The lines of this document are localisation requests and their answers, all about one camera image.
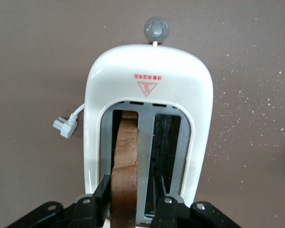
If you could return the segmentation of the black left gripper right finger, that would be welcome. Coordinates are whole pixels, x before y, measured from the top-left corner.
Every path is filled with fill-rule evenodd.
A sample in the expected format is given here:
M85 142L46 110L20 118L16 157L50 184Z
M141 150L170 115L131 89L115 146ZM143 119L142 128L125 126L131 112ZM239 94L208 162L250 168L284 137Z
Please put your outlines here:
M154 228L175 228L177 226L177 205L181 203L181 196L166 193L163 177L154 175L153 178L154 199Z

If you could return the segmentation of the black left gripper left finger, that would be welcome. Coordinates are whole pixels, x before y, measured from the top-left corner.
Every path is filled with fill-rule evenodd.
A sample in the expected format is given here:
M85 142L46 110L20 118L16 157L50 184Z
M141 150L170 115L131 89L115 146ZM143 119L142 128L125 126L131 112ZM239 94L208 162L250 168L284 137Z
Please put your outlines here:
M75 205L73 227L102 228L111 204L111 176L104 175L93 194L81 196Z

